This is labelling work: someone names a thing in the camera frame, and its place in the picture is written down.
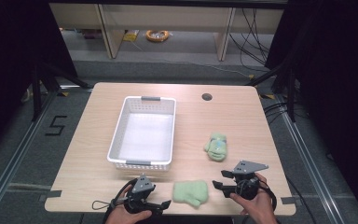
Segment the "basket handle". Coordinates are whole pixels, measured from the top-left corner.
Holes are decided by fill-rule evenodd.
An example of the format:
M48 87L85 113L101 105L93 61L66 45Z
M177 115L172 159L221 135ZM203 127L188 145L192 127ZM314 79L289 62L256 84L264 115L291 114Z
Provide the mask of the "basket handle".
M161 101L161 97L157 97L157 96L141 96L141 100L143 100L143 101Z
M150 166L152 165L151 161L126 161L127 165L146 165Z

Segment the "yellow object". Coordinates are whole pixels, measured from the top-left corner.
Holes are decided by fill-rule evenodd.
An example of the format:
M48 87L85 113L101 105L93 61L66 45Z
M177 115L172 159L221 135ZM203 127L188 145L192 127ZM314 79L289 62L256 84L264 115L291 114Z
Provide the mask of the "yellow object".
M168 36L170 36L170 33L168 33L168 31L148 30L146 32L146 39L152 42L163 42L168 39Z
M275 100L275 95L274 95L274 94L259 94L258 97L259 97L260 99Z
M138 36L139 30L129 30L126 34L123 36L124 41L135 41L136 36Z

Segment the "wooden table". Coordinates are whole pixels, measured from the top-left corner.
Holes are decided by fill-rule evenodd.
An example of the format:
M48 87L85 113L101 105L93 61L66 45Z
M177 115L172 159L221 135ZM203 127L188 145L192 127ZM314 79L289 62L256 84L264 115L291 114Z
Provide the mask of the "wooden table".
M204 93L213 99L203 100ZM295 213L294 204L281 201L292 195L255 88L133 83L95 85L51 189L61 190L62 195L47 199L48 211L104 212L93 210L92 203L110 202L129 180L142 173L118 170L106 158L124 98L130 95L172 97L177 101L171 168L165 173L145 172L156 185L148 201L171 200L175 181L204 180L208 184L207 203L195 209L172 202L165 215L238 215L241 207L225 198L212 181L234 185L220 172L232 170L240 160L267 164L269 168L259 173L268 179L277 196L275 214ZM224 161L211 161L203 149L212 132L227 136Z

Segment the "round hole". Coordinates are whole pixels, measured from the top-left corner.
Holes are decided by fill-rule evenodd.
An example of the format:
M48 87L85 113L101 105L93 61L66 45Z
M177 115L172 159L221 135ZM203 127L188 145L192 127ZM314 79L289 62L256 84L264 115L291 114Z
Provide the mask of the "round hole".
M204 101L210 101L210 100L212 100L212 95L209 94L209 93L203 93L203 94L202 94L202 99L203 99Z

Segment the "cabinet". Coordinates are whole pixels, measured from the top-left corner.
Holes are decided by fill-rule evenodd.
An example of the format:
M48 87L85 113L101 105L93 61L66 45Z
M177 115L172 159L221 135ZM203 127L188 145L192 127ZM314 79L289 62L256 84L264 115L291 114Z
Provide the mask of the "cabinet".
M60 27L101 29L109 58L116 58L124 30L168 30L213 33L217 60L224 61L229 33L249 32L252 9L233 7L160 7L92 4L50 4ZM275 34L282 10L258 9L257 31Z

